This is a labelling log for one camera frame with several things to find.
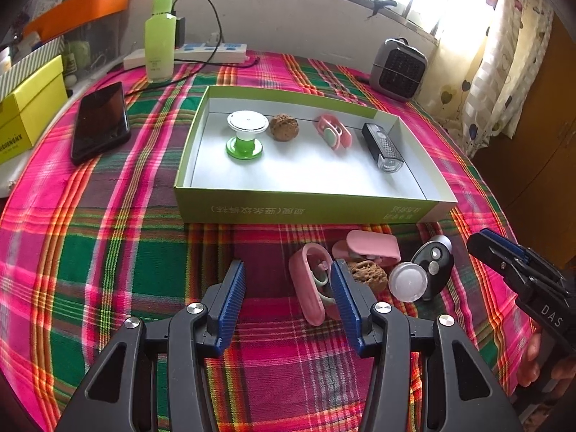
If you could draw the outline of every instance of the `shelf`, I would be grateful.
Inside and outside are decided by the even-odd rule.
[[[47,42],[90,21],[127,8],[128,0],[66,0],[31,21],[24,28],[24,37],[36,31],[42,42]]]

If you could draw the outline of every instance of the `table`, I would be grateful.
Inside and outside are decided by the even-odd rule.
[[[246,300],[231,347],[208,363],[221,432],[355,429],[372,361],[356,357],[339,322],[307,325],[287,262],[304,243],[331,248],[358,228],[393,233],[405,260],[431,235],[450,237],[456,263],[440,296],[416,304],[393,300],[388,291],[380,298],[411,316],[451,314],[503,389],[509,394],[515,387],[531,328],[502,278],[467,254],[467,237],[482,228],[512,237],[471,162],[418,105],[376,94],[351,69],[283,54],[251,56],[260,57],[252,68],[205,68],[162,92],[129,97],[130,141],[81,167],[69,158],[78,103],[34,152],[0,222],[0,368],[44,430],[54,429],[125,318],[172,316],[221,281],[233,258],[246,264]],[[176,76],[192,69],[178,66]],[[143,69],[116,80],[125,92],[146,86]],[[399,115],[459,205],[426,225],[185,225],[172,185],[194,111],[205,86],[214,84],[331,96]],[[410,430],[422,397],[417,361],[413,354]],[[158,402],[159,425],[167,429],[163,381]]]

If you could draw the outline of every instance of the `black phone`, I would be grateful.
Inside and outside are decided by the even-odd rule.
[[[98,89],[80,101],[70,158],[78,166],[130,138],[122,83]]]

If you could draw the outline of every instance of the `metal screw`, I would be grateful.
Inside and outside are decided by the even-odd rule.
[[[454,321],[454,318],[452,318],[451,316],[449,316],[448,314],[444,314],[444,315],[440,315],[438,317],[438,319],[440,320],[440,323],[442,325],[444,325],[445,327],[451,327],[454,323],[456,323]]]
[[[192,302],[186,307],[188,313],[197,314],[204,310],[204,306],[200,302]]]
[[[138,317],[130,317],[124,320],[124,326],[128,329],[136,328],[140,324],[140,319]]]
[[[377,302],[374,308],[378,313],[390,313],[392,311],[392,305],[387,302]]]

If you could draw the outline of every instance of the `white patterned curtain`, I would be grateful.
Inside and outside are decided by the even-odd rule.
[[[469,157],[514,135],[553,15],[545,0],[449,0],[417,101]]]

